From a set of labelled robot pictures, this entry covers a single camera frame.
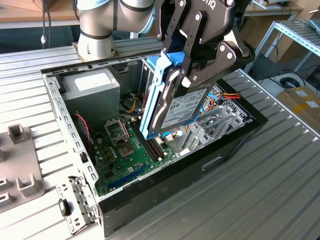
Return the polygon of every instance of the cable connector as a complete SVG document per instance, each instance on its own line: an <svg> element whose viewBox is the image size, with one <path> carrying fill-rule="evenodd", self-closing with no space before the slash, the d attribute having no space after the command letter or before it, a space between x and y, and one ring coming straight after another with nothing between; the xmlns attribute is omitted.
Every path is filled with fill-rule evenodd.
<svg viewBox="0 0 320 240"><path fill-rule="evenodd" d="M47 42L46 36L42 35L41 37L41 43L44 45Z"/></svg>

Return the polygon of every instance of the black cable on floor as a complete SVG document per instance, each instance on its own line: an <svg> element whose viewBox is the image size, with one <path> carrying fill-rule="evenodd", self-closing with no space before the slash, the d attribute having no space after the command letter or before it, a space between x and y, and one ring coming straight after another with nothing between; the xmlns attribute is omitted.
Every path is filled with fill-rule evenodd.
<svg viewBox="0 0 320 240"><path fill-rule="evenodd" d="M283 77L279 81L277 81L274 77L274 79L272 79L271 77L267 78L284 89L299 88L301 86L297 80L289 76Z"/></svg>

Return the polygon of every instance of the blue drive bracket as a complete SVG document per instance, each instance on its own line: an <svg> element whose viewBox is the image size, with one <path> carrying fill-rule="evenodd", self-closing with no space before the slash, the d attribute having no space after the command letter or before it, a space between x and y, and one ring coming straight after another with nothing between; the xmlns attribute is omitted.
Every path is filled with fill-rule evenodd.
<svg viewBox="0 0 320 240"><path fill-rule="evenodd" d="M140 124L140 131L143 137L148 139L153 139L158 136L158 132L149 132L148 127L151 125L153 119L153 113L158 106L158 98L165 88L166 71L170 67L180 66L184 60L185 54L180 52L173 52L165 54L161 51L159 56L148 57L147 62L155 68L154 76L152 79L151 88L149 91L149 96L145 105L144 114Z"/></svg>

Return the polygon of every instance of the cardboard box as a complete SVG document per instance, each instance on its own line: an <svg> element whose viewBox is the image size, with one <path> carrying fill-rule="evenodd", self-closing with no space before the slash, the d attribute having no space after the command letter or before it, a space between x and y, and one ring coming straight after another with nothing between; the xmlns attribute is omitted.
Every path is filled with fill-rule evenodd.
<svg viewBox="0 0 320 240"><path fill-rule="evenodd" d="M289 88L276 98L320 133L320 96L307 86Z"/></svg>
<svg viewBox="0 0 320 240"><path fill-rule="evenodd" d="M50 8L56 0L47 1L48 7ZM29 9L42 12L42 0L0 0L0 5L7 5L21 9Z"/></svg>

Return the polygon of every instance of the slotted metal surface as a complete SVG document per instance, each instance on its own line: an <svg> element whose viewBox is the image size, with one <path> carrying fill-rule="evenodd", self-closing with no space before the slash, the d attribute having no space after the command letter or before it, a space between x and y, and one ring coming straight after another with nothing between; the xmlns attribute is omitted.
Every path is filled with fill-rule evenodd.
<svg viewBox="0 0 320 240"><path fill-rule="evenodd" d="M77 62L72 47L0 55L0 131L14 123L31 127L46 189L42 197L0 214L1 239L72 238L54 186L75 173L39 70ZM110 239L317 239L316 134L242 71L225 80L268 117L267 124L233 159ZM73 238L103 239L102 230L96 224Z"/></svg>
<svg viewBox="0 0 320 240"><path fill-rule="evenodd" d="M320 35L308 20L279 21L274 27L320 57Z"/></svg>

